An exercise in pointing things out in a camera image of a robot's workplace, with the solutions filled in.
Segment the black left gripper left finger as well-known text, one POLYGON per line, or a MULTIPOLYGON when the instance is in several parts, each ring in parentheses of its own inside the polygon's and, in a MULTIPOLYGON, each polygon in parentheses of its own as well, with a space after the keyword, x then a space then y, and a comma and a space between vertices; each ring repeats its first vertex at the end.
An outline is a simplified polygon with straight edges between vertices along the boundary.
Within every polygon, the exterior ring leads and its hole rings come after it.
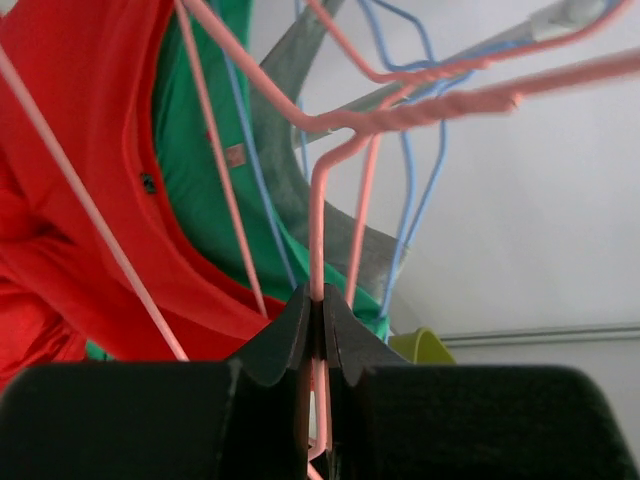
POLYGON ((219 362, 50 364, 1 398, 5 479, 303 479, 306 288, 219 362))

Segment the red tank top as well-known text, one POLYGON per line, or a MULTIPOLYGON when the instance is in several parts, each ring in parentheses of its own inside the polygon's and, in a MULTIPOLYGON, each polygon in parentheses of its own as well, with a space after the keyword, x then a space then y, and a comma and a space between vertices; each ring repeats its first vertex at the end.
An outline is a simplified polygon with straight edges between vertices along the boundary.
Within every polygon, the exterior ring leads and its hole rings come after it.
MULTIPOLYGON (((283 310, 187 241, 158 180, 151 92, 169 1, 21 1, 1 44, 110 230, 194 360, 227 357, 283 310)), ((8 87, 1 90, 1 380, 82 361, 172 360, 147 310, 8 87)))

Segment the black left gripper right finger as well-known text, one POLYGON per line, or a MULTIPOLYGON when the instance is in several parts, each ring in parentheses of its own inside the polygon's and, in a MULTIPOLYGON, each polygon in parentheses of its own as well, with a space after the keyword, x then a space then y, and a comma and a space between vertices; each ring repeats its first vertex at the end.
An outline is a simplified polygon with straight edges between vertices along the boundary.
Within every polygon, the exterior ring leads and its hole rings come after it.
POLYGON ((599 387, 559 365, 414 365, 323 301, 331 479, 635 479, 599 387))

